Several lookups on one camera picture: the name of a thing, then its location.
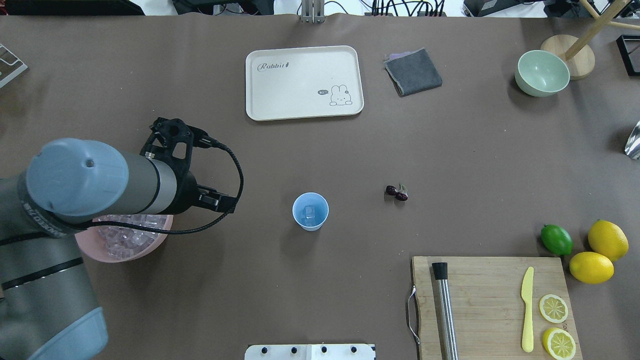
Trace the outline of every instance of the gray cloth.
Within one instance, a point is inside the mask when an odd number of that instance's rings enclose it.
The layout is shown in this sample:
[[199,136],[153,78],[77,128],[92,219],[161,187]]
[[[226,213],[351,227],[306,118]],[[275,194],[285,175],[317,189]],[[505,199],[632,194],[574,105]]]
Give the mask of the gray cloth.
[[385,61],[385,68],[396,82],[401,96],[442,85],[442,78],[424,48],[399,56],[391,54]]

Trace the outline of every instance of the white tray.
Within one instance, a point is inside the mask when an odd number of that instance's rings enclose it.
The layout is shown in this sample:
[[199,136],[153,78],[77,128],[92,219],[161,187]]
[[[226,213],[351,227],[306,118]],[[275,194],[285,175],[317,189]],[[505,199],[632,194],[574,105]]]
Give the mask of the white tray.
[[254,51],[245,73],[246,113],[256,121],[354,115],[364,107],[350,46]]

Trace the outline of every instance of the cable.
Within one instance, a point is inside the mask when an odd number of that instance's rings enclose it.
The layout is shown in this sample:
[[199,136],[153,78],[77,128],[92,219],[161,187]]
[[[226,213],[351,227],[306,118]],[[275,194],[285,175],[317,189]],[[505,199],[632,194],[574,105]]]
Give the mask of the cable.
[[348,13],[348,12],[347,12],[347,10],[344,8],[344,6],[342,6],[342,4],[338,3],[337,1],[333,1],[333,0],[331,0],[331,1],[327,1],[327,2],[325,2],[324,4],[325,4],[325,5],[327,5],[327,4],[331,4],[331,3],[338,4],[338,6],[342,8],[342,11],[343,11],[345,14],[349,15],[349,13]]
[[602,15],[602,13],[604,13],[605,11],[607,11],[607,9],[611,6],[611,2],[607,1],[607,4],[602,8],[602,11],[600,12],[600,14]]
[[433,6],[432,6],[430,3],[428,3],[428,2],[426,2],[426,1],[425,1],[425,2],[424,2],[424,3],[422,3],[422,4],[418,4],[418,6],[419,6],[419,7],[418,7],[418,16],[420,16],[420,10],[422,10],[422,5],[426,5],[426,6],[427,6],[427,9],[426,9],[426,12],[425,12],[425,15],[424,15],[424,16],[427,16],[427,14],[433,13],[433,11],[434,11],[434,10],[433,10]]
[[238,4],[238,5],[240,6],[240,9],[242,9],[242,13],[245,13],[247,15],[256,16],[260,12],[260,10],[258,10],[258,8],[254,7],[255,8],[255,13],[248,13],[248,12],[246,12],[246,10],[242,6],[242,4]]
[[11,243],[17,243],[18,241],[31,240],[31,239],[37,239],[37,238],[44,238],[45,236],[48,236],[48,235],[46,233],[43,233],[43,232],[12,236],[11,238],[0,240],[0,246],[8,245],[8,244],[11,244]]
[[117,227],[128,227],[129,229],[135,229],[140,231],[148,231],[150,233],[160,233],[160,234],[169,234],[169,235],[193,234],[193,233],[197,233],[197,232],[208,229],[213,225],[216,225],[218,222],[222,221],[222,219],[224,219],[227,215],[229,215],[231,211],[235,210],[236,204],[238,203],[238,200],[240,200],[240,196],[242,195],[242,190],[244,188],[244,174],[242,172],[242,168],[240,167],[240,162],[236,158],[236,155],[233,153],[233,151],[231,151],[231,149],[229,149],[223,143],[218,143],[217,148],[227,152],[227,154],[229,154],[229,156],[231,156],[231,159],[234,161],[234,164],[236,164],[236,169],[238,170],[238,175],[240,177],[240,185],[238,187],[238,193],[236,195],[236,198],[233,201],[233,205],[231,205],[229,210],[225,211],[222,215],[217,217],[212,222],[200,227],[196,227],[194,229],[189,229],[189,230],[163,230],[163,229],[156,229],[155,227],[146,227],[146,226],[140,226],[140,225],[134,225],[134,224],[127,224],[125,222],[119,222],[119,221],[85,222],[85,223],[76,224],[76,225],[67,224],[67,223],[65,224],[77,230],[86,230],[87,228],[94,227],[94,226],[117,226]]
[[233,12],[233,11],[231,11],[231,10],[227,9],[227,8],[225,8],[225,11],[228,11],[228,12],[230,12],[230,13],[236,13],[236,14],[244,14],[244,13],[246,13],[246,12],[241,12],[241,13],[239,13],[239,12]]
[[396,16],[398,15],[398,9],[396,9],[396,2],[394,0],[389,0],[387,1],[387,11],[386,11],[386,15],[389,16],[389,4],[393,4],[394,5],[394,13],[396,13]]
[[[406,14],[409,17],[413,16],[413,13],[416,11],[417,7],[420,6],[420,4],[424,4],[424,3],[429,3],[429,2],[425,1],[425,0],[420,0],[420,1],[405,1],[405,0],[402,0],[402,4],[405,6],[405,8],[407,10]],[[418,4],[418,5],[416,5],[416,7],[413,8],[413,11],[411,11],[411,10],[409,10],[409,4]],[[394,7],[394,11],[396,12],[396,15],[397,15],[396,4],[394,2],[392,2],[391,6]]]
[[[415,11],[416,11],[416,9],[417,9],[418,7],[422,7],[422,5],[423,5],[423,4],[429,4],[429,2],[428,2],[428,1],[422,1],[422,0],[420,0],[420,1],[410,1],[409,3],[418,3],[418,5],[416,5],[416,6],[413,8],[413,10],[409,13],[409,16],[410,16],[410,17],[411,17],[411,16],[413,16],[413,14],[415,13]],[[431,8],[433,9],[433,7],[431,6],[431,4],[429,4],[429,6],[427,6],[427,11],[429,11],[429,7],[431,7]]]
[[[212,15],[212,16],[218,16],[218,15],[220,15],[221,13],[225,12],[225,10],[227,9],[227,4],[223,4],[223,5],[222,5],[222,7],[223,7],[223,8],[222,8],[222,10],[220,10],[220,12],[219,12],[219,13],[213,13],[213,9],[214,9],[214,7],[212,6],[212,7],[211,7],[211,15]],[[200,10],[200,8],[199,8],[199,7],[197,7],[197,6],[196,6],[196,9],[198,9],[198,11],[199,11],[201,14],[208,15],[208,13],[204,13],[204,12],[202,12],[202,10]]]

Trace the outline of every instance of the stainless steel muddler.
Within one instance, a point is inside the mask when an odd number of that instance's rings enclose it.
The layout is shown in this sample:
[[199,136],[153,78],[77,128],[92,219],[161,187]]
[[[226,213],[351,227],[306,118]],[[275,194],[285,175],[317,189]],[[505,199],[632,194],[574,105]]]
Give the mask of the stainless steel muddler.
[[456,331],[453,327],[453,312],[451,311],[451,296],[449,295],[449,281],[447,280],[447,263],[433,263],[433,275],[438,282],[440,294],[440,327],[444,342],[445,360],[458,360],[456,345]]

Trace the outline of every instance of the lemon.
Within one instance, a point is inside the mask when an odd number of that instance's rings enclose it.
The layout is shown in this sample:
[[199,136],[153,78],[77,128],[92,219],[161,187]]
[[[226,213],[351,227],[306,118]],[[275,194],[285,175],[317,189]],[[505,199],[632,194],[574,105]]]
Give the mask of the lemon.
[[568,332],[552,327],[542,334],[542,345],[556,360],[570,360],[575,356],[575,341]]
[[613,263],[597,252],[585,251],[569,260],[569,271],[587,284],[600,284],[613,276]]
[[611,261],[622,258],[629,251],[629,242],[619,226],[606,220],[598,220],[589,229],[589,245],[593,251]]
[[540,299],[542,317],[552,323],[561,323],[569,316],[568,306],[558,295],[546,294]]

